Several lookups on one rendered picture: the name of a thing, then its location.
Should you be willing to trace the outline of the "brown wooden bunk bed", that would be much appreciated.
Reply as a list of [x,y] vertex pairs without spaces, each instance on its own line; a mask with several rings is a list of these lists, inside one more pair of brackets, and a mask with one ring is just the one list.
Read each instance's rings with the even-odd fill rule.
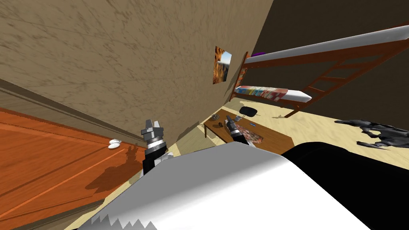
[[245,54],[234,87],[242,84],[247,70],[252,68],[335,62],[302,90],[314,92],[316,97],[308,102],[279,99],[279,102],[293,107],[293,111],[285,116],[289,118],[408,48],[409,21],[385,30],[279,52],[252,57]]

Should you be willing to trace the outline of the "black office chair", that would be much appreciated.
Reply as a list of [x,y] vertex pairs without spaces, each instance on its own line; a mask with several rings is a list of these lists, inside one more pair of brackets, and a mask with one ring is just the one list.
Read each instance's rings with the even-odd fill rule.
[[242,115],[242,118],[245,117],[254,117],[257,114],[257,110],[252,107],[243,106],[240,108],[239,113]]

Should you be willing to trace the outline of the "brown wooden desk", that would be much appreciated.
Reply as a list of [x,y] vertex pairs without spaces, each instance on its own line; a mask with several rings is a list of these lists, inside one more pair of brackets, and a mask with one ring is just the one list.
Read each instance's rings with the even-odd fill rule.
[[[218,120],[209,118],[204,122],[205,135],[206,136],[208,135],[207,131],[209,130],[212,133],[214,133],[218,138],[220,138],[222,142],[224,143],[232,142],[233,139],[230,136],[230,132],[228,131],[226,126],[223,125],[223,127],[220,127],[218,123],[219,122],[224,123],[227,116],[235,118],[236,115],[223,109],[220,109],[218,112],[216,112],[216,114],[220,116]],[[260,124],[257,124],[256,122],[253,122],[249,119],[242,118],[241,120],[237,121],[236,124],[263,137],[263,141],[261,143],[255,144],[255,147],[258,147],[260,149],[280,155],[289,150],[290,148],[294,147],[294,143],[291,137],[286,136],[280,132],[274,131],[265,126],[262,126]]]

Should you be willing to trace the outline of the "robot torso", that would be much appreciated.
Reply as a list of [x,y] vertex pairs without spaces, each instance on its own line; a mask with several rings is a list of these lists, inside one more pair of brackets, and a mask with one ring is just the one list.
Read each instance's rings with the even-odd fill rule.
[[227,143],[163,159],[78,230],[370,230],[286,158]]

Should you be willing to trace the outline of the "orange wooden door leaf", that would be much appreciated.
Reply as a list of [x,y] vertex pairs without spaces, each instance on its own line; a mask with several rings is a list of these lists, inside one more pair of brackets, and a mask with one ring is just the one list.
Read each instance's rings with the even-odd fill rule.
[[81,212],[142,169],[144,147],[0,108],[0,230]]

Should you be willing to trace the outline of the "black crumpled cloth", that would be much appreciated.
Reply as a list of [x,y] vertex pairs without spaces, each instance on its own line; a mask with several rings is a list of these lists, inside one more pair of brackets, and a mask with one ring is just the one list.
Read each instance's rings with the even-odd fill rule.
[[336,120],[335,123],[359,127],[362,130],[362,133],[371,138],[379,138],[380,140],[375,143],[364,143],[357,141],[357,145],[375,149],[382,149],[383,147],[389,146],[409,149],[409,131],[407,130],[362,119]]

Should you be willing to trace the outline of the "landscape picture on wall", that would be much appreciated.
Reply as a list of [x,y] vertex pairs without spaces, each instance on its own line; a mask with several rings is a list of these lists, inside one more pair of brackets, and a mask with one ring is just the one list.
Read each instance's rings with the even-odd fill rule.
[[218,46],[215,47],[213,84],[226,81],[231,57],[231,53],[226,52]]

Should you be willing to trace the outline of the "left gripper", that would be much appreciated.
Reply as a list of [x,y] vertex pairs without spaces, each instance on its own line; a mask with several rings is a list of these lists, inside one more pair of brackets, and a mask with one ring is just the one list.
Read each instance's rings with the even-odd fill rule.
[[151,119],[145,121],[145,129],[141,130],[141,134],[143,135],[144,141],[150,141],[154,138],[162,138],[163,137],[164,129],[160,127],[158,121],[154,122],[154,127]]

